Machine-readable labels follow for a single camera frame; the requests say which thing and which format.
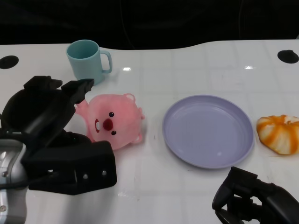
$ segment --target black hole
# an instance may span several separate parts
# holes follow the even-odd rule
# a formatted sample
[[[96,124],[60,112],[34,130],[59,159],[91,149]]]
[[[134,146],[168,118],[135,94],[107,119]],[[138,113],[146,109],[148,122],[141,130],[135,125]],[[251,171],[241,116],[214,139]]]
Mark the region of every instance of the black hole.
[[[292,50],[282,50],[277,54],[277,57],[281,61],[289,64],[294,64],[299,61],[298,55]]]
[[[14,67],[19,62],[17,56],[6,56],[0,59],[0,69],[10,69]]]

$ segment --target plush toy mouth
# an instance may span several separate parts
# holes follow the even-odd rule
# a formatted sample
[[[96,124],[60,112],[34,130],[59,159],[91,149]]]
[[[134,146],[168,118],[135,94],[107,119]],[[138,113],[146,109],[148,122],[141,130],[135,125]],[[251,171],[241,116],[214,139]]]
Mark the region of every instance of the plush toy mouth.
[[[97,131],[97,133],[100,132],[100,123],[98,119],[95,120],[95,130]]]

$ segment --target cable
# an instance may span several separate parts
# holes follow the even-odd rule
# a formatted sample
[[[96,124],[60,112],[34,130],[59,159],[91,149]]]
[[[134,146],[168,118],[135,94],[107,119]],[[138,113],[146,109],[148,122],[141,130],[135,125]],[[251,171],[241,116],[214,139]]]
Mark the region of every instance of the cable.
[[[121,24],[122,24],[122,30],[123,30],[123,32],[125,33],[126,39],[127,39],[128,43],[129,43],[130,47],[131,47],[133,50],[135,50],[135,47],[134,47],[134,45],[132,44],[132,42],[130,41],[130,38],[129,38],[129,36],[128,36],[128,34],[127,34],[127,31],[126,31],[126,28],[125,28],[125,24],[124,24],[124,22],[123,22],[121,0],[120,0],[120,10],[121,10]]]
[[[15,188],[25,188],[31,184],[36,184],[36,183],[41,183],[44,181],[47,181],[48,179],[52,179],[58,176],[58,173],[53,173],[50,175],[46,175],[31,181],[22,181],[22,182],[17,182],[17,183],[7,183],[7,184],[0,184],[0,190],[3,189],[15,189]]]
[[[243,9],[244,0],[241,0],[240,9],[239,9],[239,19],[238,19],[238,26],[239,26],[239,39],[241,39],[241,13]]]

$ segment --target screw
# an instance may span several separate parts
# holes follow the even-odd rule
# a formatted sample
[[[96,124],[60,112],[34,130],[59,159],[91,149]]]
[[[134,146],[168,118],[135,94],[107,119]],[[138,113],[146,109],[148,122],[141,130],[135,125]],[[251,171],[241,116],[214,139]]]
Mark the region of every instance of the screw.
[[[3,172],[3,173],[2,173],[2,176],[3,176],[3,177],[7,177],[7,176],[8,176],[8,172],[7,172],[7,171]]]
[[[6,211],[6,206],[5,205],[0,206],[0,212],[4,212],[4,211]]]

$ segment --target plush toy nose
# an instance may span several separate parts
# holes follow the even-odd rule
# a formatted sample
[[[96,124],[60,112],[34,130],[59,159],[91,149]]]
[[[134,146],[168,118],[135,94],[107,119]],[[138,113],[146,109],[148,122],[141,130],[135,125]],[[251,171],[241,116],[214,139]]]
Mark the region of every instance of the plush toy nose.
[[[113,128],[113,122],[111,119],[106,119],[103,123],[103,128],[106,130],[106,131],[111,131],[112,128]]]

